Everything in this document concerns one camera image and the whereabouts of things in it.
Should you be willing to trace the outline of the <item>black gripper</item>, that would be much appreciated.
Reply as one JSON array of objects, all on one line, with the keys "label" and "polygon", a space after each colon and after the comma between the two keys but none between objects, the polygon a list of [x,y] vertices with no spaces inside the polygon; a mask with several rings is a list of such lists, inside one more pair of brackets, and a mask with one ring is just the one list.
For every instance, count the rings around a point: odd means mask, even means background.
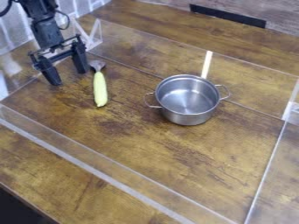
[{"label": "black gripper", "polygon": [[49,49],[40,49],[35,52],[28,52],[28,56],[32,59],[32,67],[41,71],[47,81],[53,86],[59,86],[61,84],[61,78],[55,66],[52,65],[53,62],[71,57],[80,74],[84,74],[89,70],[85,45],[79,34],[67,38],[57,46],[51,47]]}]

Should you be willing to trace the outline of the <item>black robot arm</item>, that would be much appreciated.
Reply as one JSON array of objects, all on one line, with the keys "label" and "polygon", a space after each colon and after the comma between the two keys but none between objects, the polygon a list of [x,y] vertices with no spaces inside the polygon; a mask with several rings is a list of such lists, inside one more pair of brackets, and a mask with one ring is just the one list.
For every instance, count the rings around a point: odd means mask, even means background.
[{"label": "black robot arm", "polygon": [[59,86],[61,77],[52,63],[71,57],[77,72],[84,74],[89,70],[85,44],[79,34],[71,38],[63,37],[61,28],[55,20],[55,14],[63,12],[57,10],[55,0],[17,0],[17,3],[32,20],[32,34],[40,47],[37,51],[28,52],[32,66],[41,72],[47,81]]}]

